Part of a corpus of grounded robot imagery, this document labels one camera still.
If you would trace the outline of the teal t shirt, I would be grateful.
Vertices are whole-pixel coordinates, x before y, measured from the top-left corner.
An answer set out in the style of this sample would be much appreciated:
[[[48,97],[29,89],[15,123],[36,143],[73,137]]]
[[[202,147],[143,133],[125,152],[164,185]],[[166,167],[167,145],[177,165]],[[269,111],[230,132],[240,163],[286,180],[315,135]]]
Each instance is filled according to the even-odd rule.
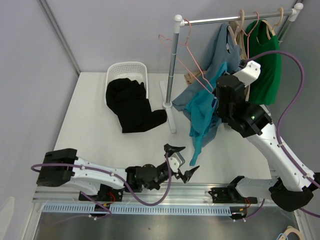
[[[227,72],[227,63],[224,61],[215,76],[206,82],[205,89],[198,91],[186,105],[185,111],[190,114],[190,132],[194,147],[193,156],[189,162],[190,166],[195,166],[202,148],[210,143],[217,134],[221,118],[217,115],[218,99],[213,94],[216,81]]]

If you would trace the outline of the black t shirt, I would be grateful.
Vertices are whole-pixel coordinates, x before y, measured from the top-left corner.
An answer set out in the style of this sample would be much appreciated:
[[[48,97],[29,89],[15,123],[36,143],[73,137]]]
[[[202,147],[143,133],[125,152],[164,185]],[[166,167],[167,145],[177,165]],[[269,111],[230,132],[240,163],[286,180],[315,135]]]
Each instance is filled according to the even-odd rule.
[[[108,83],[106,105],[117,115],[123,134],[143,133],[167,121],[164,109],[152,110],[143,82],[118,78]]]

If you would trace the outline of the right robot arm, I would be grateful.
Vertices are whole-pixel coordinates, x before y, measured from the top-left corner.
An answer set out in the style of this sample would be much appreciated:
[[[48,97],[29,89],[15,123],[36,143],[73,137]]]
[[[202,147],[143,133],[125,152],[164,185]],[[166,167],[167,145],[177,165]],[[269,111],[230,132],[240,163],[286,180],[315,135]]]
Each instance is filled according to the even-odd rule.
[[[244,83],[236,76],[226,74],[219,77],[215,88],[217,115],[262,153],[277,177],[253,179],[237,176],[227,187],[228,198],[235,203],[249,197],[270,199],[287,212],[306,206],[320,182],[319,173],[308,169],[296,155],[288,157],[290,149],[282,149],[271,117],[260,105],[247,102],[244,91]]]

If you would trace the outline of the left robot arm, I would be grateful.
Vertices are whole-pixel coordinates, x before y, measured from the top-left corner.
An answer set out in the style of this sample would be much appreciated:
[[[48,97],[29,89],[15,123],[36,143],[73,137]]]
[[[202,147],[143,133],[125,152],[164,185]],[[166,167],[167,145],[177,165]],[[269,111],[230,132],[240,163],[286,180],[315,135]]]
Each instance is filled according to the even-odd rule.
[[[127,168],[112,168],[94,164],[77,155],[77,150],[65,148],[47,152],[42,164],[32,167],[38,172],[39,187],[69,187],[80,191],[79,200],[91,197],[98,202],[120,202],[123,192],[141,193],[143,189],[160,190],[161,184],[180,179],[189,182],[195,171],[181,172],[185,163],[184,147],[164,145],[164,162],[158,166],[144,164]]]

